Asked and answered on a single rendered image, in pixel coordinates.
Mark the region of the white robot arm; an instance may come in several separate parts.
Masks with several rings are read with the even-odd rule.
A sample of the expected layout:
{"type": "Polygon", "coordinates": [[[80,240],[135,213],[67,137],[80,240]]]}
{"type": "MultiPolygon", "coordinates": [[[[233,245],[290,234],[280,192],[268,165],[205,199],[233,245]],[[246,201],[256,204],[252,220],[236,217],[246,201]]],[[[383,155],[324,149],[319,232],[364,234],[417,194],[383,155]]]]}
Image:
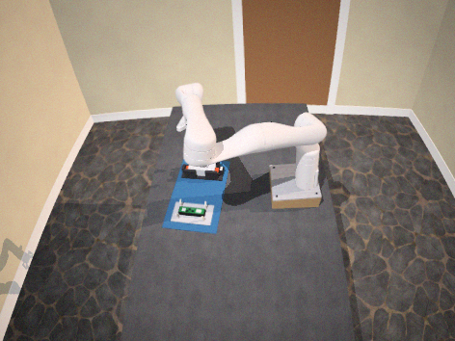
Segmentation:
{"type": "Polygon", "coordinates": [[[203,113],[202,85],[193,83],[179,86],[175,90],[175,97],[182,106],[184,116],[176,130],[186,129],[183,158],[188,165],[203,167],[238,156],[295,146],[296,186],[302,190],[317,186],[318,143],[326,137],[327,129],[312,114],[300,114],[294,127],[274,122],[251,124],[227,140],[216,143],[215,132],[203,113]]]}

